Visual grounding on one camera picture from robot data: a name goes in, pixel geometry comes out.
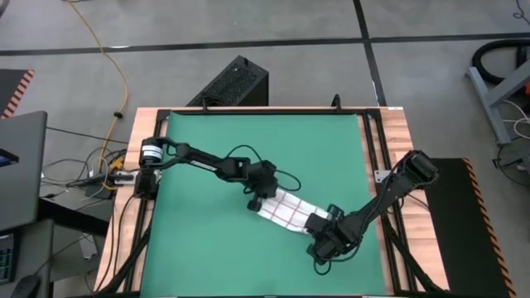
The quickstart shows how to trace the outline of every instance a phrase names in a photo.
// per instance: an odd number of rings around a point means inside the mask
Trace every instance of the keyboard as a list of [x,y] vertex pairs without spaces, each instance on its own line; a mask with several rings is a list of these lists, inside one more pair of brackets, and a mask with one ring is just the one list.
[[0,285],[15,279],[17,242],[14,233],[0,234]]

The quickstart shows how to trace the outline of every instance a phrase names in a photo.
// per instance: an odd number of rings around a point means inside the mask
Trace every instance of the orange and black stripe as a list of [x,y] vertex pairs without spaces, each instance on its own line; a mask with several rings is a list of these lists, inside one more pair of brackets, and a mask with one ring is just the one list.
[[497,262],[499,263],[500,271],[503,274],[504,283],[508,288],[509,297],[515,298],[516,294],[515,289],[513,288],[512,279],[510,278],[510,275],[508,273],[508,268],[506,266],[506,262],[504,261],[503,253],[500,250],[497,237],[495,237],[494,227],[489,221],[488,210],[486,209],[484,199],[482,198],[482,194],[480,193],[479,183],[477,182],[477,177],[475,176],[475,172],[473,171],[473,166],[471,165],[470,160],[467,158],[463,158],[462,161],[465,163],[468,174],[470,175],[471,184],[473,185],[475,191],[475,197],[477,199],[477,202],[479,203],[480,213],[482,214],[484,224],[486,226],[486,229],[488,230],[491,245],[493,246],[495,254],[497,255]]
[[10,118],[13,116],[13,114],[15,113],[15,110],[18,107],[18,104],[20,104],[20,101],[22,100],[22,95],[24,95],[24,92],[26,92],[26,89],[29,86],[34,75],[35,75],[34,70],[28,70],[22,76],[20,83],[17,86],[17,89],[13,93],[11,99],[9,100],[9,103],[6,106],[6,109],[3,111],[2,115],[0,116],[1,119]]

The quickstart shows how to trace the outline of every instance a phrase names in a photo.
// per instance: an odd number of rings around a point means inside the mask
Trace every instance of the red line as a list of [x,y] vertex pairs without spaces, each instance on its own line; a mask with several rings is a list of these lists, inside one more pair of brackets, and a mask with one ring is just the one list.
[[296,210],[300,207],[300,204],[301,204],[301,199],[298,200],[298,205],[296,206],[296,209],[292,212],[291,214],[291,218],[289,219],[289,221],[287,222],[287,225],[289,225],[292,221],[292,218],[295,217],[295,213],[296,213]]
[[[267,213],[269,213],[271,215],[271,218],[270,218],[271,220],[272,220],[272,218],[277,218],[277,219],[280,219],[281,221],[287,223],[287,221],[285,219],[282,219],[281,217],[279,217],[279,216],[277,216],[275,214],[272,214],[270,211],[266,211],[265,209],[263,209],[263,211],[265,211],[265,212],[267,212]],[[297,228],[304,228],[302,226],[299,226],[299,225],[293,224],[293,223],[291,223],[291,225],[294,226],[294,227],[297,227]]]
[[[295,211],[296,211],[296,209],[292,208],[292,207],[289,206],[288,204],[285,204],[285,203],[283,203],[283,202],[279,202],[279,203],[282,204],[282,205],[284,205],[284,206],[286,206],[286,207],[288,207],[289,209],[292,209],[292,210],[295,210]],[[309,214],[307,214],[307,213],[305,213],[305,212],[302,212],[301,210],[298,210],[298,212],[300,212],[301,214],[304,214],[304,215],[309,216]]]
[[285,198],[286,195],[287,195],[287,193],[283,193],[283,197],[278,201],[278,204],[276,205],[276,208],[272,212],[272,216],[276,216],[276,210],[278,210],[278,207],[280,207],[280,204],[282,203],[283,198]]

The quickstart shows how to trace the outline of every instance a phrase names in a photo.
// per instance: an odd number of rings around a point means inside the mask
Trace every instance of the metal stand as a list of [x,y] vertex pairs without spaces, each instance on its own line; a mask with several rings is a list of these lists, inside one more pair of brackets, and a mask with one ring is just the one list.
[[[500,146],[510,144],[512,137],[504,125],[503,118],[500,115],[499,105],[505,99],[509,99],[510,96],[520,90],[530,80],[530,60],[517,68],[510,76],[491,90],[488,89],[475,67],[470,67],[468,75],[479,94],[480,102],[497,137],[497,143]],[[529,153],[528,150],[519,150],[517,153],[505,157],[502,161],[498,161],[499,167],[522,162],[528,174],[530,174]]]

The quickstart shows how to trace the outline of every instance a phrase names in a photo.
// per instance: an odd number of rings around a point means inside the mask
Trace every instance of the yellow cable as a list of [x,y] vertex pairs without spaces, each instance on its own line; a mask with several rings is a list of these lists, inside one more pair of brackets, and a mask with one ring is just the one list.
[[[123,73],[122,69],[119,68],[118,63],[116,63],[116,61],[114,61],[114,59],[112,59],[107,53],[105,53],[105,50],[103,49],[103,46],[101,46],[101,42],[99,42],[99,38],[96,36],[96,34],[94,33],[94,30],[92,30],[92,27],[89,25],[89,23],[86,21],[86,19],[84,19],[84,17],[81,14],[81,12],[79,10],[77,10],[77,8],[71,2],[71,0],[66,0],[66,1],[72,7],[72,9],[74,9],[75,13],[77,13],[77,15],[79,16],[81,21],[84,23],[84,25],[87,27],[87,29],[89,29],[90,33],[92,34],[92,37],[94,38],[94,40],[98,44],[99,51],[101,52],[101,54],[104,55],[105,57],[107,57],[107,59],[109,59],[110,62],[113,63],[114,67],[119,72],[119,75],[122,77],[123,87],[125,88],[125,95],[123,96],[122,106],[118,110],[118,112],[121,113],[123,111],[123,109],[125,108],[125,106],[127,105],[127,102],[129,100],[129,85],[127,83],[127,79],[125,79],[125,74]],[[114,116],[114,120],[113,120],[112,124],[110,124],[110,128],[108,129],[108,132],[107,132],[107,136],[105,137],[105,142],[103,143],[103,146],[101,148],[101,154],[99,155],[99,157],[100,157],[100,159],[99,159],[99,169],[100,170],[101,170],[101,165],[102,165],[102,162],[103,162],[102,161],[103,154],[104,154],[105,150],[107,149],[108,140],[109,140],[110,136],[113,133],[114,126],[116,125],[117,121],[118,121],[118,117]],[[105,184],[104,184],[104,187],[107,188],[108,190],[112,189],[112,188],[106,186]]]
[[113,190],[117,190],[118,187],[111,187],[111,186],[108,186],[106,184],[103,183],[103,187],[106,188],[107,190],[110,190],[110,191],[113,191]]

